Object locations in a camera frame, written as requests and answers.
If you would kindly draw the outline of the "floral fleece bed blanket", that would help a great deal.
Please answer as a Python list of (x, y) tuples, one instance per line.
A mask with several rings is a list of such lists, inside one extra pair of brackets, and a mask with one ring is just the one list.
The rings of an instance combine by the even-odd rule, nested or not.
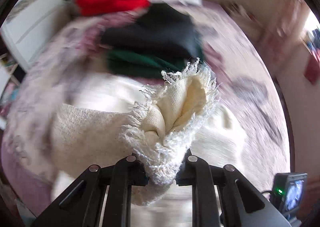
[[(290, 170), (289, 137), (274, 83), (255, 48), (231, 18), (218, 7), (173, 5), (190, 16), (200, 34), (206, 64), (214, 73), (219, 102), (236, 117), (247, 138), (241, 155), (244, 169), (237, 169), (263, 191), (273, 176)], [(159, 80), (116, 75), (106, 66), (108, 48), (99, 44), (112, 27), (135, 22), (142, 11), (79, 17), (68, 23), (46, 46), (24, 78), (12, 104), (1, 147), (1, 164), (11, 187), (36, 215), (53, 201), (57, 177), (52, 160), (50, 133), (58, 109), (64, 105), (109, 112), (115, 83), (131, 80), (144, 85), (164, 85)], [(136, 216), (164, 216), (191, 220), (191, 194), (174, 187), (157, 201), (139, 206)]]

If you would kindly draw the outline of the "cream fringed knit garment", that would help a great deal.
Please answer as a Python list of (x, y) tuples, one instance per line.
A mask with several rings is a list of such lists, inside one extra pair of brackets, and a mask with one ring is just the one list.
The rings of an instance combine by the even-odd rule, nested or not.
[(95, 111), (62, 105), (50, 140), (58, 173), (51, 198), (57, 198), (90, 165), (114, 165), (130, 154), (142, 163), (149, 183), (135, 187), (139, 206), (159, 200), (173, 184), (187, 150), (215, 166), (244, 169), (247, 138), (234, 114), (219, 102), (212, 70), (194, 62), (163, 73), (164, 85), (138, 89), (131, 80), (115, 83), (115, 109)]

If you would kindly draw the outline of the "black leather jacket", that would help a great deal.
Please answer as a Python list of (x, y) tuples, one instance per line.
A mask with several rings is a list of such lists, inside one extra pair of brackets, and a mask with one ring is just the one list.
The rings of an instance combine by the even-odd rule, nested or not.
[(166, 3), (153, 4), (134, 23), (107, 28), (100, 43), (168, 62), (204, 59), (199, 34), (190, 16)]

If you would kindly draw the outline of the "dark green garment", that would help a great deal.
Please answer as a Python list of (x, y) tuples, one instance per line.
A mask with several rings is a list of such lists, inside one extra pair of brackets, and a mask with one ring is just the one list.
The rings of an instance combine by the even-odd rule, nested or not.
[(162, 71), (181, 72), (187, 62), (194, 62), (195, 57), (165, 61), (154, 55), (141, 55), (130, 51), (111, 50), (106, 53), (107, 69), (113, 74), (146, 79), (161, 79)]

